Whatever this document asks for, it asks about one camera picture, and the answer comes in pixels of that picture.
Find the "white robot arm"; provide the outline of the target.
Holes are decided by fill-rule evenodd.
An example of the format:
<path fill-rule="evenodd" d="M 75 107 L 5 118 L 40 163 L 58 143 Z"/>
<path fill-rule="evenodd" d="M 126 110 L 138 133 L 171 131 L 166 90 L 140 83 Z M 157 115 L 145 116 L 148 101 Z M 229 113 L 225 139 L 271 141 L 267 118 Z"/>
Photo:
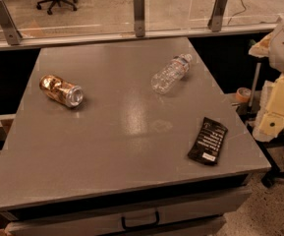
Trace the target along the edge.
<path fill-rule="evenodd" d="M 270 142 L 284 129 L 284 17 L 273 32 L 251 47 L 249 54 L 267 57 L 269 66 L 280 72 L 274 82 L 264 82 L 253 129 L 257 141 Z"/>

